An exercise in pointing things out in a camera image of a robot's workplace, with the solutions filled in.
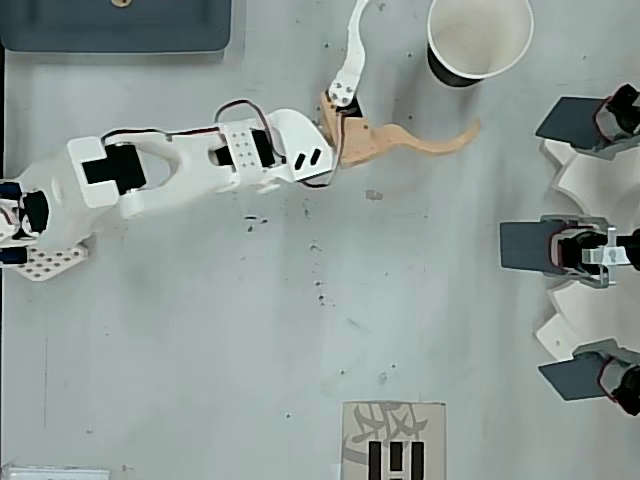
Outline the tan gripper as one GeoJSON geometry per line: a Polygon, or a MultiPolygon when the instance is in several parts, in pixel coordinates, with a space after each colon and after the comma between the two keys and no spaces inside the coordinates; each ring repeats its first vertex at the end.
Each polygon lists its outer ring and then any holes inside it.
{"type": "MultiPolygon", "coordinates": [[[[345,58],[328,91],[321,94],[323,133],[335,147],[342,168],[364,164],[388,151],[379,130],[363,115],[356,90],[364,70],[366,51],[361,38],[361,19],[370,0],[357,0],[347,24],[345,58]]],[[[458,136],[442,141],[424,140],[396,124],[384,126],[387,142],[421,154],[452,154],[469,145],[479,134],[481,122],[474,120],[458,136]]]]}

